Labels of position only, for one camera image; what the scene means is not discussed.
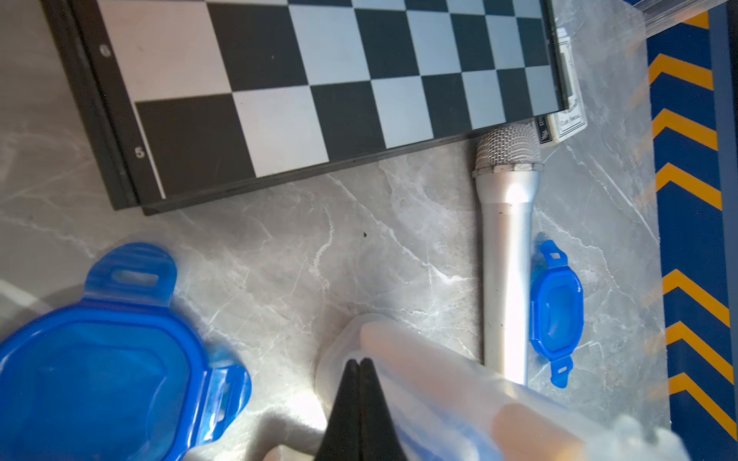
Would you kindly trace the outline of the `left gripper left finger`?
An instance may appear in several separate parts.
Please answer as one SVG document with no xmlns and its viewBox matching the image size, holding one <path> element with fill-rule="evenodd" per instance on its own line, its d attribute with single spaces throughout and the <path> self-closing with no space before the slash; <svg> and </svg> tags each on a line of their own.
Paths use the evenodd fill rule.
<svg viewBox="0 0 738 461">
<path fill-rule="evenodd" d="M 361 460 L 360 371 L 361 367 L 353 359 L 345 365 L 315 461 Z"/>
</svg>

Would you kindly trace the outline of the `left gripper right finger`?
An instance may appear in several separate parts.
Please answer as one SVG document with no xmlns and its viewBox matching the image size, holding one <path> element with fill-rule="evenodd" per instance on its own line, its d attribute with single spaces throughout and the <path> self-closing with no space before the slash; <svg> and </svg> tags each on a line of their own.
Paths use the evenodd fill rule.
<svg viewBox="0 0 738 461">
<path fill-rule="evenodd" d="M 359 420 L 361 460 L 406 461 L 384 398 L 374 362 L 365 358 L 359 365 Z"/>
</svg>

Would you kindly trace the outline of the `clear plastic container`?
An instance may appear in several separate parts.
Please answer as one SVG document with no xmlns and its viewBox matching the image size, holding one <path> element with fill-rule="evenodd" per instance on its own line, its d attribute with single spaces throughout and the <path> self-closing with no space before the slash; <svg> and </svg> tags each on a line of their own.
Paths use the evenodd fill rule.
<svg viewBox="0 0 738 461">
<path fill-rule="evenodd" d="M 686 460 L 681 439 L 621 416 L 602 426 L 378 314 L 352 320 L 318 362 L 331 411 L 343 368 L 373 361 L 411 460 Z"/>
</svg>

